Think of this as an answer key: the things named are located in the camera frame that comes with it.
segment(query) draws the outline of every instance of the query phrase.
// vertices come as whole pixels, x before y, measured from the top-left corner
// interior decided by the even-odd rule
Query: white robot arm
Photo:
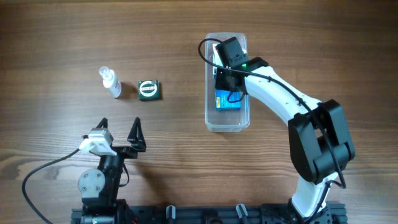
[[[248,60],[234,37],[223,42],[207,40],[220,43],[213,48],[215,64],[203,58],[200,52],[203,60],[215,66],[216,89],[241,91],[257,98],[288,126],[290,157],[300,174],[289,205],[302,223],[309,223],[325,208],[330,185],[337,183],[334,181],[339,176],[336,170],[341,173],[354,158],[341,106],[334,100],[322,103],[298,91],[259,57]],[[323,132],[327,132],[326,137],[315,134],[319,126],[322,131],[326,130]]]

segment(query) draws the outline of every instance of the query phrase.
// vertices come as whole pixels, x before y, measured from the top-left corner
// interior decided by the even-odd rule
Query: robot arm
[[[328,183],[338,176],[325,137],[316,135],[318,127],[310,114],[316,116],[325,128],[331,141],[331,150],[343,170],[354,158],[355,151],[342,107],[334,100],[322,103],[298,91],[281,79],[261,58],[248,60],[235,37],[221,42],[214,49],[217,51],[214,52],[214,62],[219,65],[215,77],[216,89],[241,91],[257,98],[288,126],[290,157],[300,174],[296,192],[289,205],[301,222],[308,220],[325,207]],[[266,77],[285,85],[308,108],[282,85]]]
[[[78,188],[81,192],[83,209],[72,219],[80,219],[81,224],[123,224],[134,223],[135,215],[124,199],[117,199],[120,178],[125,159],[137,159],[138,152],[146,151],[146,142],[141,130],[139,118],[134,120],[127,141],[130,146],[112,146],[113,137],[108,130],[106,118],[93,128],[79,149],[100,156],[97,169],[89,169],[79,178]]]

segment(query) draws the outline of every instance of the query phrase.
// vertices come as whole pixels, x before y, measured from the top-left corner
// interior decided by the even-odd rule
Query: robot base
[[[244,223],[239,219],[235,207],[176,207],[175,220],[166,219],[166,208],[155,206],[131,206],[130,209],[138,218],[137,224],[206,224],[203,218],[207,213],[218,214],[222,224]],[[300,220],[289,216],[288,204],[263,204],[246,207],[248,216],[245,223],[249,224],[294,224]],[[71,224],[81,223],[81,210],[72,210]],[[326,208],[314,218],[310,224],[347,224],[344,204],[327,203]]]

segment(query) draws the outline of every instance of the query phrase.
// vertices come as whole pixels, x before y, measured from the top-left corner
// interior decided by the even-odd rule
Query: white spray nozzle
[[[104,80],[111,80],[113,78],[113,74],[112,74],[111,70],[105,66],[103,66],[99,69],[99,74],[101,75],[101,77]]]

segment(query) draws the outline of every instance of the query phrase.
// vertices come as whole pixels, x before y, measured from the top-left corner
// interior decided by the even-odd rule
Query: black wire
[[[26,186],[27,179],[28,179],[31,175],[33,175],[34,173],[36,173],[37,171],[43,169],[44,167],[48,167],[48,166],[50,166],[50,165],[52,165],[52,164],[56,164],[56,163],[58,163],[58,162],[60,162],[60,161],[62,161],[62,160],[68,159],[69,157],[71,157],[71,156],[73,156],[74,154],[76,154],[78,151],[79,151],[79,149],[76,149],[76,150],[73,151],[71,154],[69,154],[69,155],[67,155],[67,156],[65,156],[65,157],[62,157],[61,159],[57,159],[57,160],[55,160],[55,161],[52,161],[52,162],[49,162],[49,163],[44,164],[44,165],[42,165],[42,166],[39,166],[38,168],[32,170],[28,175],[26,175],[24,181],[22,182],[22,193],[24,194],[24,197],[25,197],[25,199],[26,199],[26,202],[30,205],[30,207],[33,209],[33,211],[35,211],[35,213],[36,213],[41,219],[43,219],[43,221],[44,221],[45,223],[47,223],[47,224],[52,224],[52,222],[50,222],[48,219],[46,219],[46,218],[38,211],[38,209],[33,205],[33,203],[30,201],[29,197],[28,197],[27,194],[26,194],[25,186]]]
[[[124,169],[124,171],[125,171],[126,174],[127,174],[127,183],[125,183],[125,184],[119,184],[119,187],[125,187],[125,186],[129,183],[129,181],[130,181],[129,172],[127,171],[127,168],[126,168],[126,165],[125,165],[125,164],[123,164],[123,169]]]
[[[267,75],[260,75],[260,74],[253,73],[253,72],[245,72],[245,71],[235,70],[235,69],[232,69],[232,68],[226,68],[226,67],[217,65],[217,64],[215,64],[215,63],[213,63],[213,62],[207,60],[207,59],[203,56],[203,54],[201,53],[201,50],[200,50],[202,44],[203,44],[204,42],[206,42],[206,41],[215,41],[215,42],[220,43],[221,45],[224,45],[224,43],[223,43],[222,41],[220,41],[220,40],[218,40],[218,39],[214,39],[214,38],[207,38],[207,39],[202,40],[202,41],[199,43],[199,47],[198,47],[199,56],[200,56],[207,64],[212,65],[212,66],[214,66],[214,67],[216,67],[216,68],[220,68],[220,69],[222,69],[222,70],[224,70],[224,71],[238,72],[238,73],[243,73],[243,74],[247,74],[247,75],[254,75],[254,76],[256,76],[256,77],[265,78],[266,80],[269,80],[270,82],[274,82],[274,83],[280,85],[282,88],[284,88],[286,91],[288,91],[288,92],[300,103],[300,105],[303,105],[303,106],[304,106],[304,108],[308,111],[308,113],[310,114],[310,116],[311,116],[312,119],[314,120],[315,125],[319,128],[319,130],[321,131],[323,137],[325,138],[325,142],[326,142],[326,144],[328,145],[328,149],[329,149],[329,152],[330,152],[330,154],[331,154],[331,158],[333,159],[333,163],[334,163],[334,166],[335,166],[335,171],[337,172],[338,177],[339,177],[340,182],[341,182],[341,183],[339,183],[339,182],[337,182],[337,181],[335,181],[335,180],[330,180],[330,181],[328,181],[328,182],[326,183],[326,186],[327,186],[327,187],[325,187],[325,189],[326,189],[325,191],[327,192],[327,189],[330,187],[330,184],[336,184],[336,185],[339,186],[340,188],[345,189],[345,188],[346,188],[346,182],[345,182],[343,173],[342,173],[342,171],[341,171],[341,167],[340,167],[340,165],[339,165],[339,162],[338,162],[338,160],[337,160],[337,158],[336,158],[335,152],[332,150],[333,147],[332,147],[332,145],[331,145],[330,139],[329,139],[329,137],[328,137],[328,135],[327,135],[325,129],[323,128],[323,125],[321,124],[321,122],[319,122],[318,118],[315,116],[315,114],[313,113],[313,111],[311,110],[311,108],[306,104],[306,102],[304,102],[302,98],[300,98],[297,94],[295,94],[295,93],[294,93],[289,87],[287,87],[285,84],[283,84],[282,82],[280,82],[280,81],[278,81],[278,80],[276,80],[276,79],[274,79],[274,78],[272,78],[272,77],[270,77],[270,76],[267,76]],[[318,204],[318,206],[317,206],[318,209],[316,209],[315,211],[319,210],[319,208],[320,208],[320,206],[322,205],[322,202],[324,201],[324,199],[325,199],[325,198],[323,198],[323,200],[320,201],[320,204]],[[312,215],[310,218],[313,219],[313,218],[315,217],[316,214],[317,214],[317,212],[314,212],[313,215]]]
[[[226,101],[228,101],[228,103],[237,103],[237,102],[240,102],[240,101],[243,100],[243,98],[244,98],[244,93],[241,95],[241,98],[240,98],[240,99],[230,101],[229,99],[231,98],[231,96],[232,96],[233,93],[234,93],[234,92],[232,92],[232,91],[229,92],[229,94],[228,94],[228,96],[227,96],[227,98],[226,98]]]

